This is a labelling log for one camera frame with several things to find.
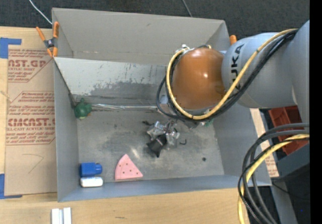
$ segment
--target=red object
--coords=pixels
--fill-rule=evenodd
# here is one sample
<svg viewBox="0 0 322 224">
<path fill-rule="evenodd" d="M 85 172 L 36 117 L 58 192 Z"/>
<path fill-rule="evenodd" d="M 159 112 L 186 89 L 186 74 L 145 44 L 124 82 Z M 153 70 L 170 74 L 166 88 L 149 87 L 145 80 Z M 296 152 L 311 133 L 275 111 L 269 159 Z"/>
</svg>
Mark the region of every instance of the red object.
<svg viewBox="0 0 322 224">
<path fill-rule="evenodd" d="M 300 113 L 298 111 L 297 106 L 289 106 L 283 108 L 274 108 L 268 111 L 273 122 L 274 127 L 291 124 L 291 123 L 302 123 Z M 286 130 L 301 130 L 303 128 L 290 128 Z M 283 141 L 284 139 L 290 137 L 288 136 L 279 136 L 278 139 Z M 287 154 L 291 154 L 292 152 L 296 151 L 297 149 L 306 145 L 308 141 L 294 141 L 289 143 L 286 146 L 282 147 L 282 150 Z"/>
<path fill-rule="evenodd" d="M 131 180 L 143 177 L 130 157 L 125 154 L 115 168 L 115 180 Z"/>
</svg>

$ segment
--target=yellow cable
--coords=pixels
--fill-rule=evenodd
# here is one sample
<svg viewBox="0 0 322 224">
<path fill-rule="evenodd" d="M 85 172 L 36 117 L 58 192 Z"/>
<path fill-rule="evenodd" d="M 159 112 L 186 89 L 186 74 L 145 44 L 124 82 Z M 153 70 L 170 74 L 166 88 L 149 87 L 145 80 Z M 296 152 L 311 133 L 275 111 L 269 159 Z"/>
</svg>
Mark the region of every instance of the yellow cable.
<svg viewBox="0 0 322 224">
<path fill-rule="evenodd" d="M 266 42 L 264 42 L 252 55 L 251 57 L 247 60 L 246 64 L 243 66 L 243 68 L 241 69 L 240 73 L 238 74 L 238 76 L 236 77 L 235 81 L 232 83 L 232 85 L 230 86 L 230 88 L 228 89 L 228 91 L 226 92 L 226 94 L 224 95 L 224 97 L 220 100 L 220 102 L 212 109 L 210 110 L 208 113 L 204 114 L 204 115 L 200 115 L 200 116 L 194 116 L 190 113 L 188 113 L 187 111 L 185 111 L 176 101 L 175 96 L 172 93 L 172 89 L 171 89 L 171 84 L 170 84 L 170 72 L 171 72 L 171 67 L 172 64 L 174 62 L 174 60 L 180 55 L 182 54 L 182 52 L 184 51 L 184 49 L 179 50 L 178 52 L 175 53 L 175 55 L 171 58 L 169 65 L 168 65 L 168 69 L 167 69 L 167 76 L 166 76 L 166 85 L 167 85 L 167 89 L 169 92 L 169 96 L 173 102 L 173 104 L 175 105 L 175 107 L 186 117 L 191 118 L 191 119 L 195 119 L 195 120 L 203 120 L 206 119 L 208 117 L 210 117 L 212 114 L 214 114 L 218 109 L 220 109 L 220 107 L 225 103 L 225 101 L 228 99 L 228 97 L 230 96 L 230 94 L 233 92 L 233 90 L 235 89 L 235 87 L 237 86 L 237 84 L 239 83 L 239 81 L 241 80 L 241 78 L 243 77 L 244 73 L 246 72 L 246 70 L 248 69 L 248 67 L 250 66 L 250 64 L 252 63 L 252 61 L 254 60 L 254 58 L 257 56 L 257 54 L 265 47 L 267 46 L 267 44 L 269 44 L 270 42 L 272 42 L 273 40 L 275 40 L 276 38 L 278 38 L 279 36 L 282 36 L 288 32 L 294 31 L 296 29 L 288 29 L 285 31 L 282 31 L 280 33 L 275 34 L 274 36 L 272 36 L 270 39 L 268 39 Z"/>
<path fill-rule="evenodd" d="M 285 142 L 283 143 L 279 143 L 276 144 L 274 146 L 272 146 L 269 150 L 267 150 L 267 152 L 265 152 L 255 163 L 254 165 L 252 165 L 252 167 L 248 170 L 247 175 L 246 175 L 246 181 L 248 182 L 248 180 L 251 178 L 252 174 L 255 172 L 255 170 L 258 168 L 258 166 L 270 155 L 272 154 L 274 151 L 278 150 L 279 148 L 291 143 L 292 141 L 287 142 L 287 140 L 291 140 L 291 139 L 303 139 L 303 138 L 307 138 L 309 137 L 308 134 L 297 134 L 294 135 L 292 137 L 289 137 L 287 139 L 285 139 Z M 244 195 L 244 185 L 241 185 L 241 194 Z M 238 218 L 239 218 L 239 223 L 240 224 L 245 224 L 244 221 L 244 217 L 243 217 L 243 209 L 242 209 L 242 199 L 239 197 L 238 198 L 238 202 L 237 202 L 237 209 L 238 209 Z"/>
</svg>

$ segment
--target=pink triangle sponge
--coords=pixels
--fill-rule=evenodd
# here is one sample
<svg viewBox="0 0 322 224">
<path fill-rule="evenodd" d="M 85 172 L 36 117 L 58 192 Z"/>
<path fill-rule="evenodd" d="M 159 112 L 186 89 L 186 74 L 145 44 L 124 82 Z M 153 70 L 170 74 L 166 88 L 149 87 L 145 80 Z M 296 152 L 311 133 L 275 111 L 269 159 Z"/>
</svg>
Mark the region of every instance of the pink triangle sponge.
<svg viewBox="0 0 322 224">
<path fill-rule="evenodd" d="M 133 163 L 130 157 L 125 154 L 118 162 L 115 168 L 115 180 L 125 181 L 143 177 L 137 166 Z"/>
</svg>

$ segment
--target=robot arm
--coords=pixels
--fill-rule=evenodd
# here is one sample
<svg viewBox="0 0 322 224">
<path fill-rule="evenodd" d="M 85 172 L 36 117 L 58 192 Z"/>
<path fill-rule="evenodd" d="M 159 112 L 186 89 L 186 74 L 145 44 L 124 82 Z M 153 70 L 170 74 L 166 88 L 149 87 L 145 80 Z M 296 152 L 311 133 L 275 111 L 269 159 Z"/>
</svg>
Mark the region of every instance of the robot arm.
<svg viewBox="0 0 322 224">
<path fill-rule="evenodd" d="M 309 21 L 299 30 L 264 33 L 224 52 L 178 50 L 170 61 L 169 103 L 183 118 L 207 120 L 233 103 L 249 108 L 298 105 L 309 121 Z"/>
</svg>

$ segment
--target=gray box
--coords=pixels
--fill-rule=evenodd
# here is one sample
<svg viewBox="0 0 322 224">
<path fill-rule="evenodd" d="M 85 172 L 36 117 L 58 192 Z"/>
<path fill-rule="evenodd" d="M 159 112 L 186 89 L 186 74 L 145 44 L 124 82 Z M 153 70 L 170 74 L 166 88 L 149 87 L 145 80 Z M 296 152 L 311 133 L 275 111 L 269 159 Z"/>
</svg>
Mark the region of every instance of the gray box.
<svg viewBox="0 0 322 224">
<path fill-rule="evenodd" d="M 229 47 L 222 20 L 134 13 L 53 9 L 60 24 L 54 59 L 58 201 L 178 193 L 237 186 L 242 161 L 257 133 L 248 108 L 234 105 L 213 125 L 177 123 L 180 143 L 156 158 L 147 148 L 149 125 L 165 122 L 155 107 L 166 66 L 182 44 Z M 72 102 L 107 104 L 76 119 Z M 115 182 L 117 162 L 128 154 L 143 173 Z M 82 188 L 79 165 L 103 167 L 104 185 Z M 270 185 L 266 166 L 259 185 Z"/>
</svg>

